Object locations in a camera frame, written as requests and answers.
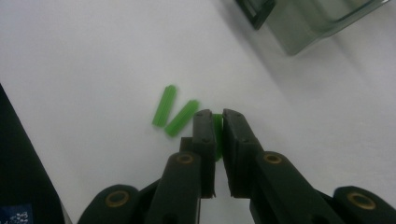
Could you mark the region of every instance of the green object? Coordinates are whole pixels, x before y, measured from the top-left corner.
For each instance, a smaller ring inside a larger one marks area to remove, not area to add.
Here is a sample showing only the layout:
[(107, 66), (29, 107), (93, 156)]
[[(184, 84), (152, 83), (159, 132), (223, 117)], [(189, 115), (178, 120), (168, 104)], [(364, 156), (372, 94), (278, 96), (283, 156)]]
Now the green object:
[(176, 97), (176, 87), (174, 85), (167, 86), (163, 92), (163, 97), (161, 98), (160, 104), (158, 105), (157, 112), (155, 113), (152, 124), (158, 127), (164, 127), (166, 121), (168, 120), (169, 113), (173, 102)]
[(192, 118), (194, 113), (198, 110), (199, 102), (196, 100), (190, 100), (187, 104), (178, 112), (174, 119), (165, 127), (165, 132), (170, 136), (176, 136), (181, 129), (186, 126), (187, 122)]
[(222, 157), (222, 115), (213, 114), (213, 126), (215, 127), (216, 136), (216, 161)]

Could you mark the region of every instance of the white table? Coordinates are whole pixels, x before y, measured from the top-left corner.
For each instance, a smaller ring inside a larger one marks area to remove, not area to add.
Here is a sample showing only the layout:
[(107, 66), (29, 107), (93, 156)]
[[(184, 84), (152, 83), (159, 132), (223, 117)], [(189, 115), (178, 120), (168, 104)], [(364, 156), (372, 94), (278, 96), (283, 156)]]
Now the white table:
[[(76, 223), (102, 189), (160, 178), (179, 138), (151, 126), (166, 85), (243, 113), (316, 189), (396, 206), (396, 2), (301, 54), (233, 0), (0, 1), (0, 82)], [(253, 223), (222, 162), (201, 223)]]

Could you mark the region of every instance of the clear plastic container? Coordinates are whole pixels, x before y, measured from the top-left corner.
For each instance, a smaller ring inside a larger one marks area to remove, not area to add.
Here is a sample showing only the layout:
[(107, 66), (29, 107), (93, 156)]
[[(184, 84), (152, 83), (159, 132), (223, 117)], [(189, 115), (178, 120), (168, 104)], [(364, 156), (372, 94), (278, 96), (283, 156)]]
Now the clear plastic container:
[(277, 0), (266, 23), (285, 51), (294, 55), (386, 2), (388, 0)]

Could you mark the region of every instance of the white surface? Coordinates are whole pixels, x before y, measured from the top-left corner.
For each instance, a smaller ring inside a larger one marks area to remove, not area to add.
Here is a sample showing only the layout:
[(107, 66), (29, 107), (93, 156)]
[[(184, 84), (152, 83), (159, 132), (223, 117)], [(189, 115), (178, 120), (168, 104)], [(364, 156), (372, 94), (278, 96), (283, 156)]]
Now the white surface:
[[(243, 113), (267, 150), (332, 195), (359, 186), (396, 206), (396, 2), (295, 57), (232, 0), (0, 1), (0, 82), (72, 221), (102, 189), (161, 177), (177, 138), (150, 123), (163, 88)], [(201, 223), (253, 223), (218, 198)]]

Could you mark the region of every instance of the bolt hole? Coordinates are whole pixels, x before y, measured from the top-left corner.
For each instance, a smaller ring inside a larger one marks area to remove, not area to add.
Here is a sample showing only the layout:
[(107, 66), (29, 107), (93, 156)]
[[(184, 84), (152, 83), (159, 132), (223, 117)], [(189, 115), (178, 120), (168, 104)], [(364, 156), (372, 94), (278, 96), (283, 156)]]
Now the bolt hole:
[(166, 214), (163, 216), (163, 224), (177, 224), (177, 215), (175, 214)]
[(311, 221), (314, 224), (329, 224), (329, 221), (323, 216), (314, 215), (311, 217)]
[(117, 190), (111, 192), (106, 197), (106, 205), (108, 207), (120, 207), (129, 201), (129, 193), (125, 190)]
[(278, 157), (278, 156), (276, 156), (276, 155), (273, 155), (273, 154), (266, 154), (266, 155), (264, 156), (264, 159), (265, 159), (266, 161), (272, 163), (272, 164), (278, 164), (278, 163), (281, 163), (281, 162), (282, 162), (282, 158), (280, 158), (280, 157)]
[(350, 192), (346, 197), (351, 203), (359, 208), (365, 210), (373, 210), (376, 208), (375, 202), (371, 198), (358, 192)]
[(194, 161), (194, 158), (189, 154), (184, 154), (184, 155), (177, 156), (176, 160), (183, 164), (189, 164)]

